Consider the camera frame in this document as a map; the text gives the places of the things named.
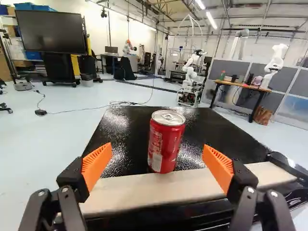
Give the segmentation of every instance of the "pull tab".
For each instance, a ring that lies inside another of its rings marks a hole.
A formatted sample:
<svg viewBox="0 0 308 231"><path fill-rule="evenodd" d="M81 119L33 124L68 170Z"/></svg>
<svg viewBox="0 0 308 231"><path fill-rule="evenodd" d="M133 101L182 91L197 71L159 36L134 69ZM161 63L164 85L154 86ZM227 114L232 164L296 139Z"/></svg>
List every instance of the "pull tab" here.
<svg viewBox="0 0 308 231"><path fill-rule="evenodd" d="M162 115L163 118L167 119L167 120L172 120L173 119L173 116L172 114L168 113L168 114L163 114Z"/></svg>

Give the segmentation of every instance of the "cubicle wall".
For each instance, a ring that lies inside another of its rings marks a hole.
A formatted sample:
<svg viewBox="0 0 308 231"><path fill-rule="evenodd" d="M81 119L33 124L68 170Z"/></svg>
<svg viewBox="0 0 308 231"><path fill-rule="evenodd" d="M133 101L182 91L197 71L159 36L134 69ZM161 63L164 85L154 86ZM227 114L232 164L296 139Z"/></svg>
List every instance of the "cubicle wall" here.
<svg viewBox="0 0 308 231"><path fill-rule="evenodd" d="M249 63L243 61L213 60L208 81L202 96L202 102L209 103L212 99L210 90L215 89L214 80L218 79L223 70L226 75L244 75L249 73L254 76L264 76L265 64ZM273 76L269 88L272 93L267 93L261 103L265 108L272 110L274 119L297 127L308 129L308 68L283 67ZM221 86L218 91L217 104L233 108L252 110L259 93L249 89L238 89L235 86Z"/></svg>
<svg viewBox="0 0 308 231"><path fill-rule="evenodd" d="M308 129L308 69L299 67L275 120Z"/></svg>

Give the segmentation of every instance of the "television screen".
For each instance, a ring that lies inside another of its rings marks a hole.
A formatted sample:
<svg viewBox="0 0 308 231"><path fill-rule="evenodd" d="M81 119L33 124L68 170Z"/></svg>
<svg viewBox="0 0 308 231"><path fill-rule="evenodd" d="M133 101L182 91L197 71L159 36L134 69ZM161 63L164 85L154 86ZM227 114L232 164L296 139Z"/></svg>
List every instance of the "television screen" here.
<svg viewBox="0 0 308 231"><path fill-rule="evenodd" d="M16 11L16 17L26 51L86 53L80 14Z"/></svg>

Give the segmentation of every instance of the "security camera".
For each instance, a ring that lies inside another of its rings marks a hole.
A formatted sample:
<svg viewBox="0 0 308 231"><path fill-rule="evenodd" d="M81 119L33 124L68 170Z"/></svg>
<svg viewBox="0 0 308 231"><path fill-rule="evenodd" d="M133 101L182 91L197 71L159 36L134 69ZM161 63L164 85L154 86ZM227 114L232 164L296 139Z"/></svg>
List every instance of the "security camera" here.
<svg viewBox="0 0 308 231"><path fill-rule="evenodd" d="M101 17L102 17L102 18L106 18L106 17L107 17L105 8L103 8L103 10L102 10Z"/></svg>

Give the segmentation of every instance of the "bottle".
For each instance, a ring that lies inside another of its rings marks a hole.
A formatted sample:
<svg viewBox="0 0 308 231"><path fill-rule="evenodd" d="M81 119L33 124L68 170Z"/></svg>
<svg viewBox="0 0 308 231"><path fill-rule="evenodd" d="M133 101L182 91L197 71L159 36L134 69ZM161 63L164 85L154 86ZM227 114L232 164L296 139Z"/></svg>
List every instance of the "bottle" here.
<svg viewBox="0 0 308 231"><path fill-rule="evenodd" d="M219 79L224 80L225 76L226 76L226 71L222 71Z"/></svg>

